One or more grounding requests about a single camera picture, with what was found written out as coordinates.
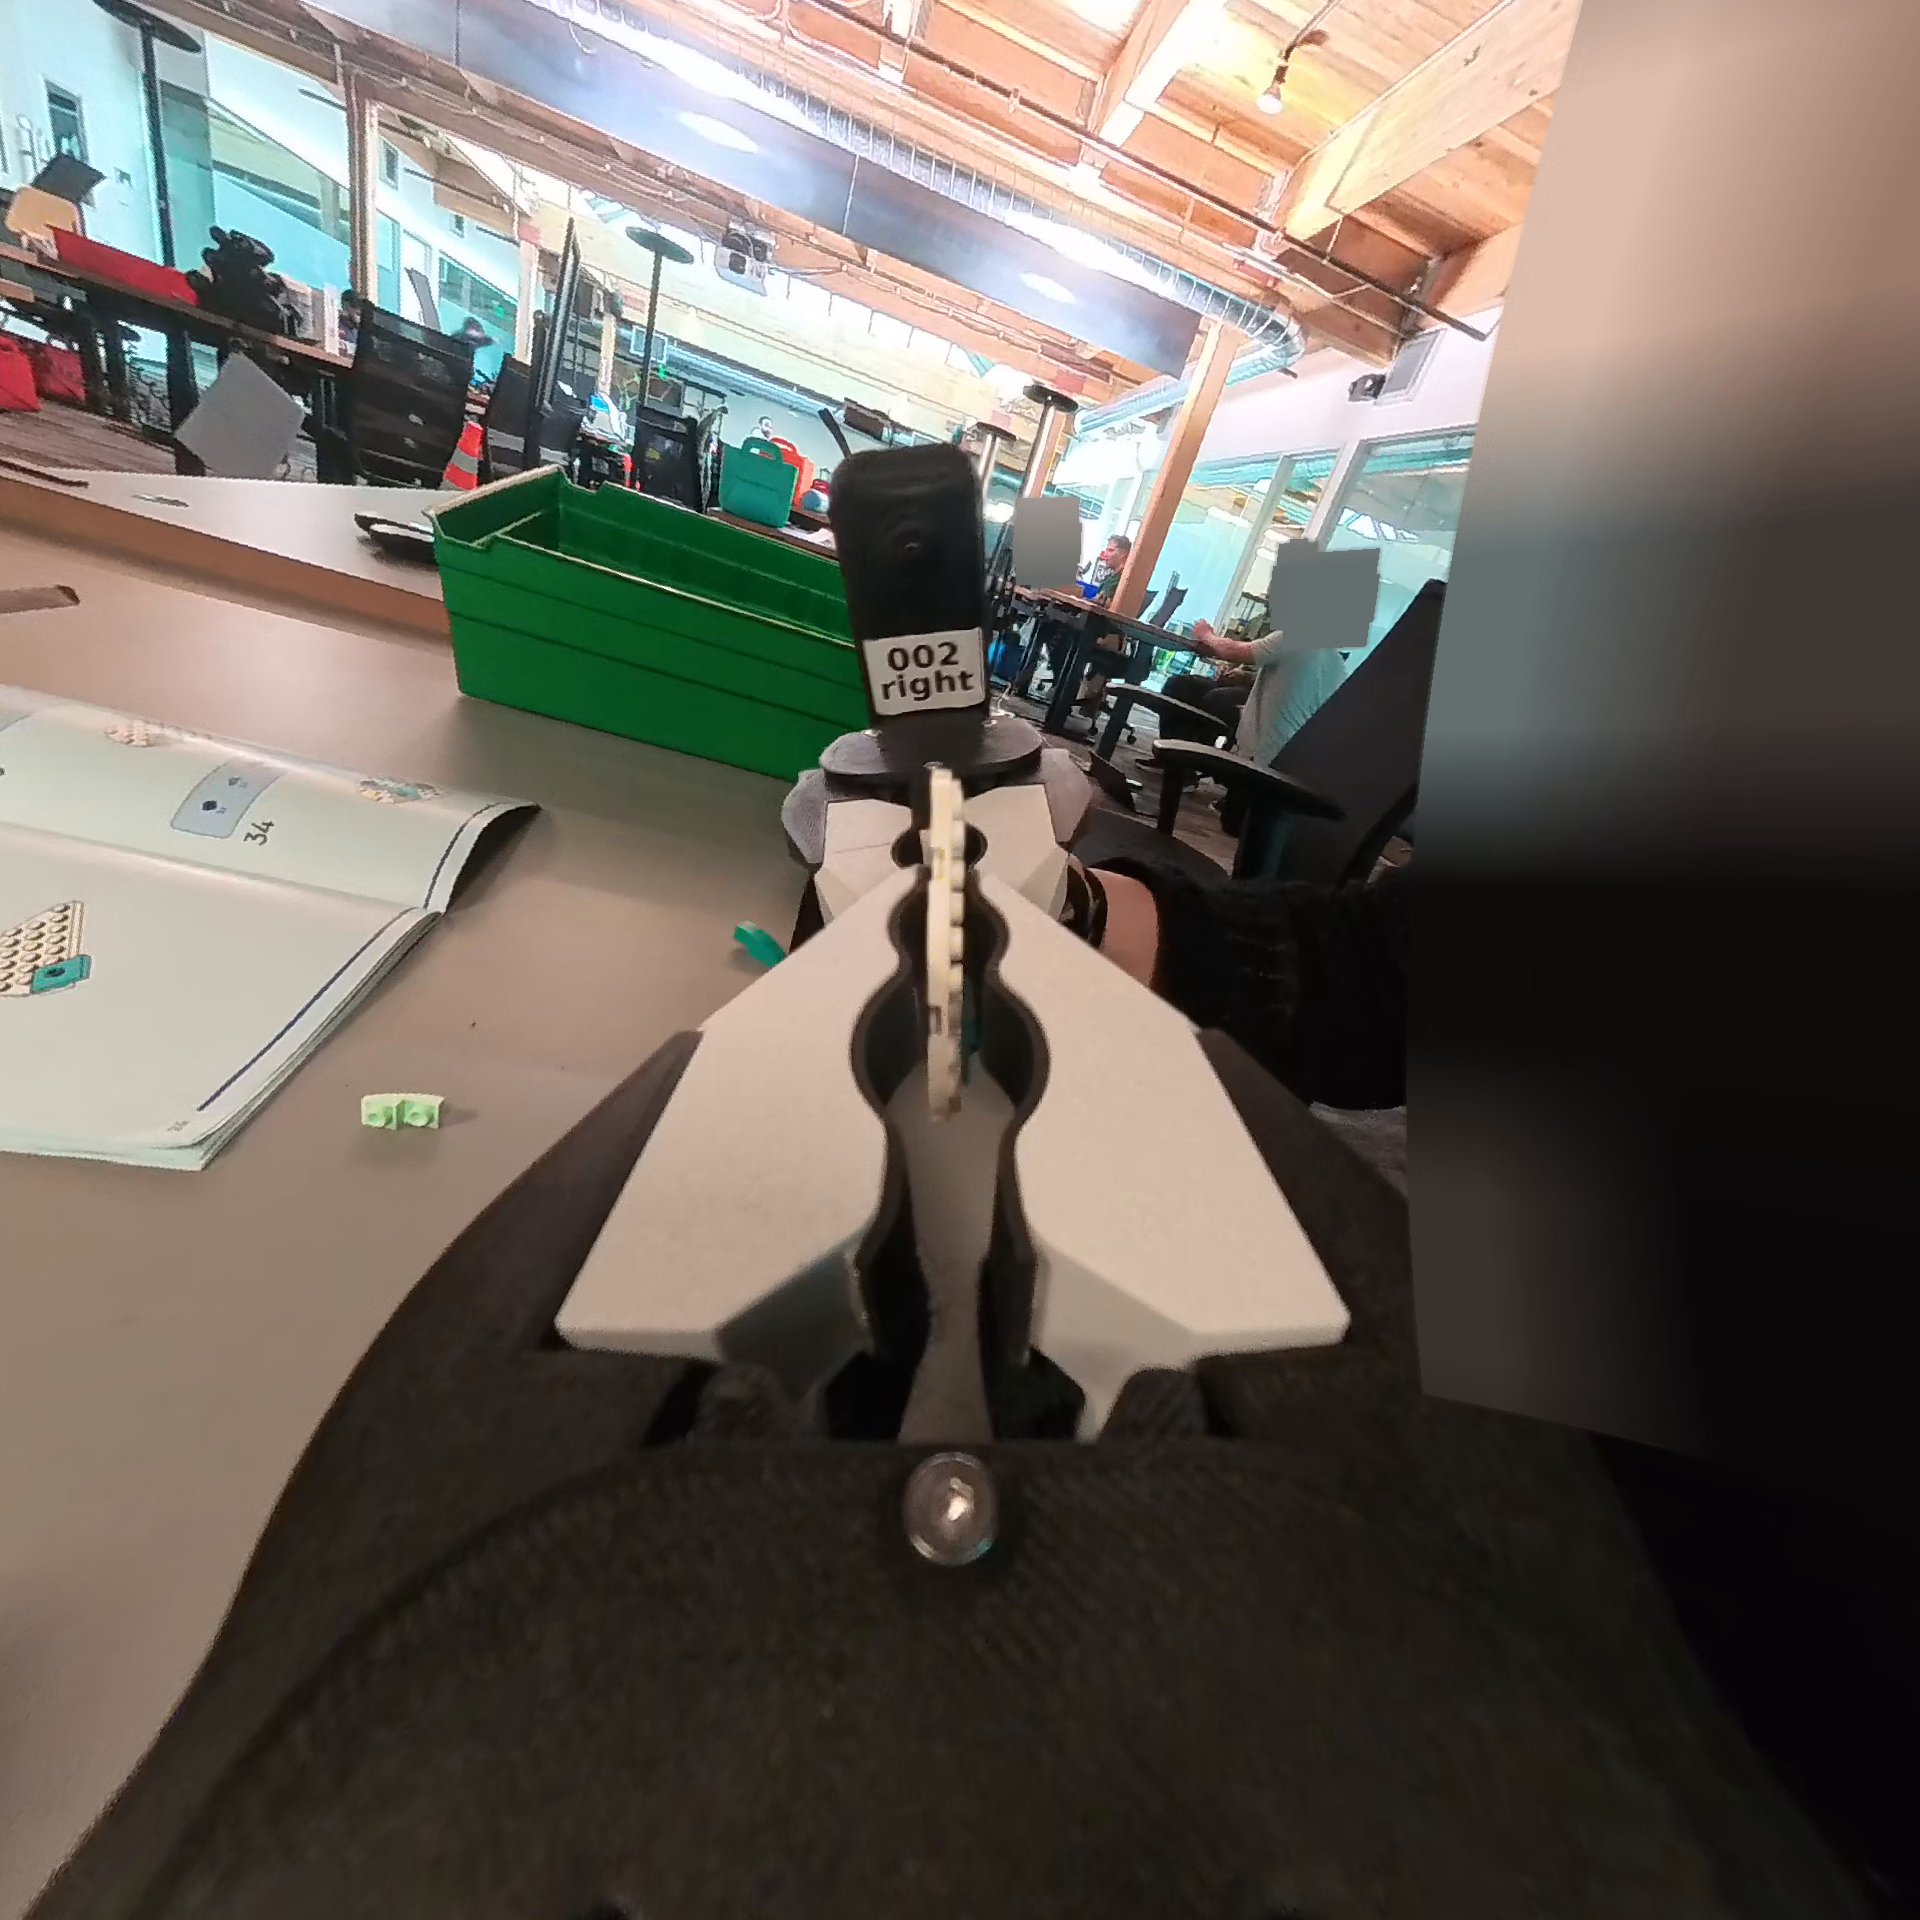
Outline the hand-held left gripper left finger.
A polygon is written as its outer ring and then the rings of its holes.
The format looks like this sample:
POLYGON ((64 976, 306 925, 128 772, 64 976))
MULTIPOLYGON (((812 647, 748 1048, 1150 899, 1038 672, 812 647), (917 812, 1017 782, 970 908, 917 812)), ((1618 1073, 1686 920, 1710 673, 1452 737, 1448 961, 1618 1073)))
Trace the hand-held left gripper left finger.
POLYGON ((576 1351, 851 1358, 885 1129, 859 1016, 901 968, 897 870, 710 1014, 561 1312, 576 1351))

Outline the black robot figure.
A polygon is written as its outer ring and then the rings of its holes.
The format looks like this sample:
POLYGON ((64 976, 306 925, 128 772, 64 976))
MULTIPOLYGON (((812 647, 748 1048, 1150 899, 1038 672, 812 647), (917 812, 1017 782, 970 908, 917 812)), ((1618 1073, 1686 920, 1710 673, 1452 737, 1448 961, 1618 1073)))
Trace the black robot figure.
POLYGON ((229 323, 302 340, 302 313, 291 284, 274 269, 274 252, 237 229, 209 229, 202 267, 182 272, 198 309, 229 323))

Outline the black office chair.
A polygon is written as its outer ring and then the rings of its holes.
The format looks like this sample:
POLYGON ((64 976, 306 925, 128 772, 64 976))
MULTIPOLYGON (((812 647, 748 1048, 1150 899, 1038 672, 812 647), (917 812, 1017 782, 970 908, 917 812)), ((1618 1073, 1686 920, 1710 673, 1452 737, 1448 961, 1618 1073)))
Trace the black office chair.
POLYGON ((384 305, 356 310, 342 412, 342 475, 384 489, 438 489, 465 427, 473 345, 384 305))

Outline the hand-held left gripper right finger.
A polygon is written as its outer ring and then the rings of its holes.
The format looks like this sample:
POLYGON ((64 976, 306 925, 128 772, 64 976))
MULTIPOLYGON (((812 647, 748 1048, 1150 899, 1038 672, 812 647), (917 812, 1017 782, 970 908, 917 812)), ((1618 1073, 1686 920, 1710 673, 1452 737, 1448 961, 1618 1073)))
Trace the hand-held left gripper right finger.
POLYGON ((970 881, 966 945, 976 1076, 1009 1110, 976 1309, 996 1429, 1093 1438, 1136 1376, 1342 1342, 1197 1031, 1004 880, 970 881))

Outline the light blue instruction booklet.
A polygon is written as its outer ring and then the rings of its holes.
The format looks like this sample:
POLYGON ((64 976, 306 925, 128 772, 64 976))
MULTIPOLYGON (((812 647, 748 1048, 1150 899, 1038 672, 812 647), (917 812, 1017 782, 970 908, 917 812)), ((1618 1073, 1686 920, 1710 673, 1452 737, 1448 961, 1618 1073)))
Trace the light blue instruction booklet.
POLYGON ((202 1171, 536 801, 2 691, 2 1148, 202 1171))

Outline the white half-round lego plate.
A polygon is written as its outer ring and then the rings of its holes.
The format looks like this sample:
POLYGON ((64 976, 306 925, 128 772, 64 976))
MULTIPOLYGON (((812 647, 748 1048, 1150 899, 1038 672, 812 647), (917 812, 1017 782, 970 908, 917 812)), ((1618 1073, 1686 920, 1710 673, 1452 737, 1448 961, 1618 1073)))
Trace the white half-round lego plate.
POLYGON ((961 1113, 966 1076, 966 911, 970 822, 964 787, 954 769, 925 768, 925 824, 922 829, 923 896, 923 1014, 928 1113, 961 1113))

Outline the wooden-edged neighbouring table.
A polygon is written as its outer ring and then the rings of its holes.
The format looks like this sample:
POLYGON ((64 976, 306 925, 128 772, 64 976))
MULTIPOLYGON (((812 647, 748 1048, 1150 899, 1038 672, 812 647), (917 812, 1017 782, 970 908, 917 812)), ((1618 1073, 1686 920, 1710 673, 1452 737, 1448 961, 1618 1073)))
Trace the wooden-edged neighbouring table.
POLYGON ((150 563, 252 604, 448 637, 433 560, 398 560, 361 516, 421 520, 433 493, 5 462, 5 525, 150 563))

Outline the green tote bag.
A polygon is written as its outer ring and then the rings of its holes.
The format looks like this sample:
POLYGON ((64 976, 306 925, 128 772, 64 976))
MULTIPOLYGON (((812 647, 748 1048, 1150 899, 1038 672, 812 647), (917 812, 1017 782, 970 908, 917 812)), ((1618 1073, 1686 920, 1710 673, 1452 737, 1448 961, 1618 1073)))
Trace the green tote bag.
POLYGON ((817 465, 784 439, 748 437, 721 445, 715 507, 741 520, 784 527, 817 465))

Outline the black floor lamp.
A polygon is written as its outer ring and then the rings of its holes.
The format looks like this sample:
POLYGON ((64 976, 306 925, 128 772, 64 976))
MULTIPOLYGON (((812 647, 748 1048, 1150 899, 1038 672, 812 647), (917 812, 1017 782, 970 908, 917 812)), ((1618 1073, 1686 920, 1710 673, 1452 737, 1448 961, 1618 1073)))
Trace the black floor lamp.
POLYGON ((651 278, 648 285, 648 305, 640 345, 640 376, 633 398, 633 412, 643 413, 651 404, 664 269, 665 264, 693 264, 698 262, 698 254, 669 233, 664 233, 658 229, 645 229, 640 224, 628 224, 627 238, 635 249, 645 252, 651 259, 651 278))

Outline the green plastic bin stack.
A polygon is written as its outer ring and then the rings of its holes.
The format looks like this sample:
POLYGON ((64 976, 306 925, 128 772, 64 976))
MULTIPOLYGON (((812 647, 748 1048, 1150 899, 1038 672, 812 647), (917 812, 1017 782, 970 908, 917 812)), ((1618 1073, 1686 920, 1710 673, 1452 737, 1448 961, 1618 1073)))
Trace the green plastic bin stack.
POLYGON ((561 468, 438 493, 469 699, 797 779, 870 725, 836 563, 561 468))

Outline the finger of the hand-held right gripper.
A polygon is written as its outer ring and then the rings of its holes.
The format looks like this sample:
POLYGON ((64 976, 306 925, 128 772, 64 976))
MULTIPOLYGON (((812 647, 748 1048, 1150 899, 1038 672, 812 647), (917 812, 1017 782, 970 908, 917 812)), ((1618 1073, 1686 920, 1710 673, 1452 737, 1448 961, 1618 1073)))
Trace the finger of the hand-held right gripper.
POLYGON ((1072 925, 1072 861, 1052 820, 1042 782, 1000 783, 964 798, 966 829, 982 852, 966 855, 970 878, 996 878, 1049 918, 1072 925))
POLYGON ((890 899, 915 881, 925 893, 925 856, 920 815, 890 800, 833 800, 825 808, 818 908, 825 925, 838 920, 876 892, 890 899))

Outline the person's right forearm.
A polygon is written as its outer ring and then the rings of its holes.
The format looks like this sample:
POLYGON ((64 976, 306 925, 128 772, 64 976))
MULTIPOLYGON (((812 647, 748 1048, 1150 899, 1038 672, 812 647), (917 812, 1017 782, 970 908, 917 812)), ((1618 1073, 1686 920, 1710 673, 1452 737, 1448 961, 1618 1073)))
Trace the person's right forearm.
POLYGON ((1090 870, 1098 945, 1190 1023, 1232 1038, 1300 1101, 1405 1104, 1411 872, 1200 881, 1115 856, 1090 870))

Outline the dark high-back office chair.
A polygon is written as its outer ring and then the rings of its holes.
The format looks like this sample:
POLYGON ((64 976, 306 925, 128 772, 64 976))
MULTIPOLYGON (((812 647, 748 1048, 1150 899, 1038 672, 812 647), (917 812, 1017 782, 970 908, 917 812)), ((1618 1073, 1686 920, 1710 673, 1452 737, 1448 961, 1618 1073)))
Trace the dark high-back office chair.
POLYGON ((1165 861, 1200 881, 1226 878, 1309 880, 1340 885, 1366 880, 1380 849, 1408 829, 1419 798, 1424 726, 1434 651, 1448 585, 1428 580, 1416 592, 1379 647, 1320 705, 1277 753, 1250 758, 1222 747, 1213 716, 1134 683, 1110 683, 1110 705, 1088 774, 1123 798, 1128 774, 1113 760, 1131 709, 1150 709, 1165 726, 1187 721, 1208 735, 1160 732, 1148 763, 1160 769, 1160 819, 1096 807, 1072 849, 1096 867, 1104 856, 1165 861), (1238 807, 1232 867, 1187 847, 1174 827, 1196 779, 1220 783, 1238 807))

